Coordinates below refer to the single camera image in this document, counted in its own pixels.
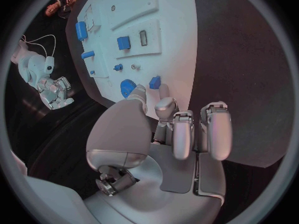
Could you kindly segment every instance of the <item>cable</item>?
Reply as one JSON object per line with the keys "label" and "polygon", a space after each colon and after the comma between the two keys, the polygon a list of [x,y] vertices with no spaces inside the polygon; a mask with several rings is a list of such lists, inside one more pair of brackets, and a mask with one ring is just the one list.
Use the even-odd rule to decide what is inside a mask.
{"label": "cable", "polygon": [[40,39],[42,39],[42,38],[44,38],[44,37],[47,37],[47,36],[53,36],[53,37],[54,37],[54,49],[53,49],[52,56],[54,56],[54,52],[55,52],[55,48],[56,48],[56,37],[55,37],[53,34],[45,35],[45,36],[42,36],[42,37],[40,37],[40,38],[38,38],[38,39],[35,39],[35,40],[32,40],[32,41],[26,41],[26,36],[25,36],[25,35],[22,35],[22,36],[25,37],[25,40],[23,39],[24,42],[29,43],[29,44],[33,44],[33,45],[40,45],[40,44],[38,44],[38,43],[32,43],[33,41],[40,40]]}

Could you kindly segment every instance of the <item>black background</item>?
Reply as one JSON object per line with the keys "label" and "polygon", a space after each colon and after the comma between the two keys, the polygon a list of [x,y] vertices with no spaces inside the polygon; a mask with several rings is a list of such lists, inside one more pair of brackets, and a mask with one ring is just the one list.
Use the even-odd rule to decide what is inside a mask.
{"label": "black background", "polygon": [[[293,30],[292,37],[298,40],[297,33],[297,16],[298,16],[298,0],[268,0],[273,6],[275,6],[276,11],[279,11],[280,15],[284,16],[284,22],[288,25],[290,29]],[[14,13],[21,14],[21,10],[16,10],[19,4],[23,3],[24,0],[1,0],[1,29],[6,26],[6,21]],[[26,213],[21,204],[13,196],[9,187],[6,185],[3,176],[1,175],[0,187],[2,193],[2,209],[1,209],[1,219],[3,223],[24,223],[28,221],[33,223],[34,220]],[[277,207],[271,212],[271,214],[263,221],[263,223],[273,223],[278,220],[285,220],[289,222],[291,220],[296,220],[297,210],[294,205],[298,200],[298,192],[296,187],[299,184],[299,177],[295,178],[291,188],[288,190],[287,194],[283,197],[282,201],[277,205]]]}

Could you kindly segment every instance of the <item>human hand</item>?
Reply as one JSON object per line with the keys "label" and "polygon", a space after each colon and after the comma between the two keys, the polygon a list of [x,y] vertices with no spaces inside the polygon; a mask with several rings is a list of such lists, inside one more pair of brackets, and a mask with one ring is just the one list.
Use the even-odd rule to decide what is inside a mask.
{"label": "human hand", "polygon": [[75,0],[66,0],[66,5],[72,7],[75,4]]}

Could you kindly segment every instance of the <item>person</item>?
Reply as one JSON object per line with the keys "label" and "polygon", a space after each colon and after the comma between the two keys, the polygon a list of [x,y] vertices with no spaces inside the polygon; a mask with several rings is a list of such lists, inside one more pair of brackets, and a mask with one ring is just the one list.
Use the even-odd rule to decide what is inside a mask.
{"label": "person", "polygon": [[47,7],[45,15],[51,17],[57,13],[59,17],[68,19],[75,2],[76,0],[57,0]]}

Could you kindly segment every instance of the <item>dark floor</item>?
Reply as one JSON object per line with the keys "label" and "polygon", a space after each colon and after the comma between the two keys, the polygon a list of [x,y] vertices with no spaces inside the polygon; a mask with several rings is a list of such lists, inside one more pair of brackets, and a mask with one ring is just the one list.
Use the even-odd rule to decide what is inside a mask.
{"label": "dark floor", "polygon": [[[33,40],[47,34],[57,38],[55,69],[52,77],[66,76],[72,85],[75,103],[51,111],[40,101],[36,90],[25,84],[12,64],[6,87],[6,122],[13,151],[25,161],[30,176],[74,189],[84,199],[98,189],[98,174],[87,164],[85,145],[89,132],[105,111],[83,90],[73,65],[65,36],[66,20],[44,19],[40,13],[25,35]],[[50,37],[39,41],[49,52]],[[39,46],[30,50],[43,54]],[[215,224],[224,224],[248,207],[264,190],[279,162],[268,168],[256,168],[224,161],[227,179],[226,202]]]}

